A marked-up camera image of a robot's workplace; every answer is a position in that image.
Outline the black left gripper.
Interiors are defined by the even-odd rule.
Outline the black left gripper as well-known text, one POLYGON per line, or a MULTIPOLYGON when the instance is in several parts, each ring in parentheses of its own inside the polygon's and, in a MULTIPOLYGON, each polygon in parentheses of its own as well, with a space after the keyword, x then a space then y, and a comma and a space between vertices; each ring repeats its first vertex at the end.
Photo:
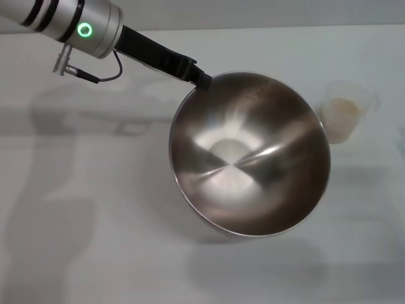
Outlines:
POLYGON ((211 85, 212 76, 196 66, 195 60, 176 53, 125 25, 115 50, 149 68, 194 84, 198 89, 208 90, 211 85))

